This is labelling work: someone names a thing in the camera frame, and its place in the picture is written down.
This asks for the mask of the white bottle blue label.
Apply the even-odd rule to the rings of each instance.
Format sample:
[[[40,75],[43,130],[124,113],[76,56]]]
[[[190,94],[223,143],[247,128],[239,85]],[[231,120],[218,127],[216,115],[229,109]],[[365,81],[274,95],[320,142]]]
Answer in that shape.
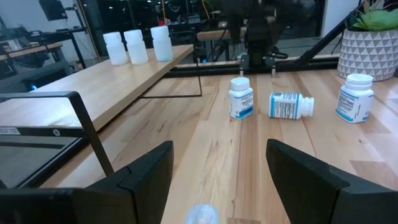
[[[340,88],[335,113],[348,123],[362,123],[368,120],[374,92],[371,89],[373,77],[353,73],[346,77]]]
[[[254,91],[246,77],[233,78],[230,81],[229,115],[234,119],[244,119],[254,112]]]
[[[269,117],[300,119],[312,117],[315,99],[301,93],[273,92],[269,97]]]

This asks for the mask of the white grey patterned pot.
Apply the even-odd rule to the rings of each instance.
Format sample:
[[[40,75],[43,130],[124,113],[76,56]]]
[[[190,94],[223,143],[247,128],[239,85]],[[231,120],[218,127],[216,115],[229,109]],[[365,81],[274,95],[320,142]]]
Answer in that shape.
[[[360,73],[375,82],[398,77],[398,30],[344,30],[337,71],[341,78]]]

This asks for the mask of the black wall monitor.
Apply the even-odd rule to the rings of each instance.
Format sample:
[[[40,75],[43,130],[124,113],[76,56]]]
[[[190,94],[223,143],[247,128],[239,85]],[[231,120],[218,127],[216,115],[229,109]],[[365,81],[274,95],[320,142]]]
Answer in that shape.
[[[60,0],[39,0],[39,4],[48,21],[56,21],[68,18]]]

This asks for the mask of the green succulent plant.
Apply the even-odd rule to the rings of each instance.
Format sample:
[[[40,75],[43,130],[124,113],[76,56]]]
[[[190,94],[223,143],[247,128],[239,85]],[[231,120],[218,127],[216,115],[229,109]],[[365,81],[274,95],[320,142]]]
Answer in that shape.
[[[353,31],[385,31],[398,29],[398,0],[361,0],[346,24]]]

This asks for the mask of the small plain white bottle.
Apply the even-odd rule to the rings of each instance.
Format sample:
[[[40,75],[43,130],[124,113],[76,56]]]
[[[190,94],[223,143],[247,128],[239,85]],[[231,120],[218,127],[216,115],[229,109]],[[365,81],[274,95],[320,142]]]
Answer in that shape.
[[[112,65],[124,65],[128,62],[127,53],[119,32],[103,34],[106,50]]]
[[[133,65],[141,65],[147,63],[146,45],[143,39],[142,31],[139,29],[124,32],[127,51]]]
[[[157,26],[150,29],[155,56],[158,62],[171,61],[174,58],[172,42],[167,26]]]

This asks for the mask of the background wooden workbench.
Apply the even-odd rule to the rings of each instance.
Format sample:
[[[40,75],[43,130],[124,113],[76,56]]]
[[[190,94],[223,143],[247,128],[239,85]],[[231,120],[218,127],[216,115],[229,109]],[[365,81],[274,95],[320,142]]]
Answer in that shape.
[[[28,31],[24,27],[6,29],[10,34],[10,39],[7,36],[0,33],[0,60],[12,60],[13,58],[22,57],[23,55],[33,54],[36,52],[50,52],[51,47],[59,48],[58,42],[71,40],[75,52],[78,56],[78,60],[83,68],[86,68],[86,64],[83,60],[83,56],[80,49],[77,46],[75,36],[76,32],[86,32],[83,27],[75,27],[74,29],[61,29],[56,32],[42,32],[39,30]],[[15,40],[20,42],[21,38],[25,38],[28,43],[25,47],[19,47],[16,50],[11,49],[10,41]]]

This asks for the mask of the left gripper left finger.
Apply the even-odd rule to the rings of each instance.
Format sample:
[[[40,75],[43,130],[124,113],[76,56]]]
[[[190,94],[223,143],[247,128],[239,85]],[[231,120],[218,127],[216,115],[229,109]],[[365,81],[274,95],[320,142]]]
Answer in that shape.
[[[2,189],[0,224],[160,224],[173,166],[165,141],[86,188]]]

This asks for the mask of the small clear cap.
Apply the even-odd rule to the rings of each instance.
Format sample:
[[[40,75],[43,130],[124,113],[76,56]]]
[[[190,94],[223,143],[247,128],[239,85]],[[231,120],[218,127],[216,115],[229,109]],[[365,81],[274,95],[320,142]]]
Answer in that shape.
[[[218,212],[209,204],[196,204],[187,213],[184,224],[219,224]]]

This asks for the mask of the wooden shelf black legs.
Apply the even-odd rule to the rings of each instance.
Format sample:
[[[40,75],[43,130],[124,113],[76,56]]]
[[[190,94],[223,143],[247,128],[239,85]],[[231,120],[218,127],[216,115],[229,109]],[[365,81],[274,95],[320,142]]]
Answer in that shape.
[[[174,58],[113,66],[109,60],[61,78],[28,93],[0,94],[0,127],[15,127],[20,135],[63,136],[83,128],[106,175],[113,167],[97,132],[169,70],[193,52],[192,45],[173,46]]]

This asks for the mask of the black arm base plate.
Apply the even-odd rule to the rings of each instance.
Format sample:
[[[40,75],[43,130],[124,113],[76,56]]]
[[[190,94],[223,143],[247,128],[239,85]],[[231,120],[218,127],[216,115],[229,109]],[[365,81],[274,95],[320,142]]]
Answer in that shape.
[[[257,61],[258,64],[253,64],[248,54],[242,54],[239,63],[239,75],[258,75],[258,74],[271,74],[276,73],[276,64],[273,55],[264,56]]]

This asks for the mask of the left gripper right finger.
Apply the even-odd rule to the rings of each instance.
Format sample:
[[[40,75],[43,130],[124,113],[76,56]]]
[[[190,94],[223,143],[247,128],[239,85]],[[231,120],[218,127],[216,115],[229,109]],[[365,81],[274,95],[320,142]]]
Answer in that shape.
[[[268,139],[266,159],[291,224],[398,224],[398,191],[277,139]]]

